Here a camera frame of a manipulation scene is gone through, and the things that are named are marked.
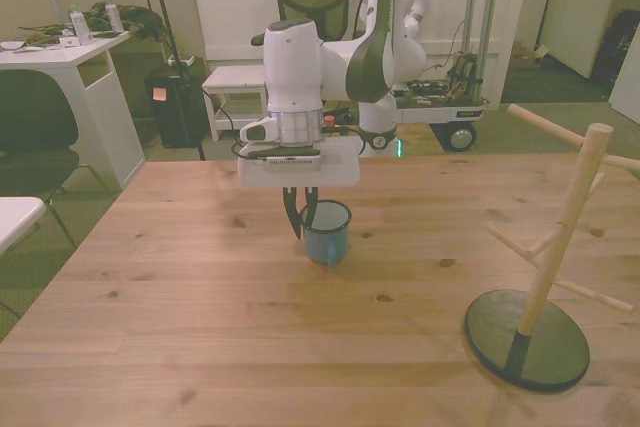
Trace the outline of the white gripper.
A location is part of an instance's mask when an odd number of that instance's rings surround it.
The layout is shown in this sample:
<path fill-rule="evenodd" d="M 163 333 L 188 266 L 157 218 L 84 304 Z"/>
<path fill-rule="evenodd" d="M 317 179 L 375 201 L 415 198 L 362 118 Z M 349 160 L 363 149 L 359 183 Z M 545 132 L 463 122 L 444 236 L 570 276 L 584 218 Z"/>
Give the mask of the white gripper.
<path fill-rule="evenodd" d="M 238 176 L 244 187 L 284 187 L 283 204 L 297 239 L 302 234 L 301 221 L 305 228 L 312 227 L 318 187 L 352 186 L 360 179 L 354 141 L 322 141 L 316 147 L 317 155 L 264 155 L 264 145 L 249 144 L 238 159 Z M 296 187 L 306 187 L 301 220 Z"/>

